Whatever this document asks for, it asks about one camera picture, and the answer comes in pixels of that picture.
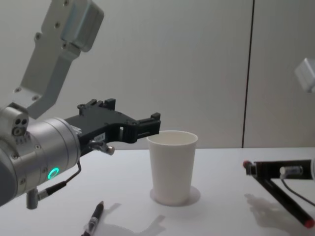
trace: cup rim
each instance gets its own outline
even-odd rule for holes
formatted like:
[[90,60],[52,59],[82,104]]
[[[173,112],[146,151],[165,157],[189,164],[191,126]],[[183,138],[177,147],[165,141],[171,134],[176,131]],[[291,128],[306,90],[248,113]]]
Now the cup rim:
[[198,141],[198,136],[197,136],[197,135],[195,135],[195,134],[193,134],[193,133],[190,133],[190,132],[187,132],[187,131],[181,131],[181,130],[163,130],[163,131],[160,131],[159,134],[160,134],[160,133],[170,133],[170,132],[189,134],[189,135],[192,135],[192,136],[195,138],[195,140],[192,141],[192,142],[182,143],[182,144],[163,144],[163,143],[158,143],[158,142],[152,141],[151,138],[154,136],[154,135],[152,135],[152,136],[147,137],[147,141],[150,142],[150,143],[152,143],[152,144],[163,145],[163,146],[170,146],[170,147],[190,145],[190,144],[194,144],[194,143],[196,143],[196,142]]

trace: white paper cup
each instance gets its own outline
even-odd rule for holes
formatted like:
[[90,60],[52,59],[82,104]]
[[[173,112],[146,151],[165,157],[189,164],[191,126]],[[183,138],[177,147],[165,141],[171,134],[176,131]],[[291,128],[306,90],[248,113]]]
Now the white paper cup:
[[155,200],[168,206],[183,204],[189,199],[198,137],[184,131],[161,131],[147,140]]

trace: black marker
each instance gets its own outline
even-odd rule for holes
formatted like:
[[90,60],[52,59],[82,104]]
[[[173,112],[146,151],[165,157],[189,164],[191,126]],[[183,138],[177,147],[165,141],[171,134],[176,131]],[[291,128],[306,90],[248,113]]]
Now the black marker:
[[99,222],[99,219],[102,216],[103,210],[104,210],[104,202],[102,201],[96,206],[95,211],[94,211],[90,221],[84,227],[85,231],[82,234],[82,236],[92,236],[93,235],[93,233],[97,227],[97,224]]

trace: green indicator light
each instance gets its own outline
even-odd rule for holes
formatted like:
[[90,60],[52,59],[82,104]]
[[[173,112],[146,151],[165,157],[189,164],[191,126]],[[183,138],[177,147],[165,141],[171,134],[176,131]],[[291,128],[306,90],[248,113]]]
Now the green indicator light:
[[48,179],[52,179],[53,177],[55,177],[57,174],[59,173],[59,168],[53,168],[51,170],[51,172],[48,175]]

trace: table surface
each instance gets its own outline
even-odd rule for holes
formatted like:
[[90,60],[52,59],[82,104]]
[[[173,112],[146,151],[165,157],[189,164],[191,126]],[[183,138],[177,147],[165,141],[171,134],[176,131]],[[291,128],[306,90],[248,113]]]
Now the table surface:
[[[0,208],[1,235],[80,236],[95,206],[106,211],[95,236],[308,236],[305,229],[252,177],[244,160],[315,157],[315,148],[199,149],[192,185],[201,193],[190,206],[168,207],[150,198],[149,151],[120,150],[114,156],[92,152],[81,158],[82,172],[66,188],[27,210],[25,195]],[[76,167],[39,187],[51,186]],[[281,182],[275,181],[281,188]],[[315,200],[311,180],[288,180],[294,190]],[[292,196],[312,216],[315,208]]]

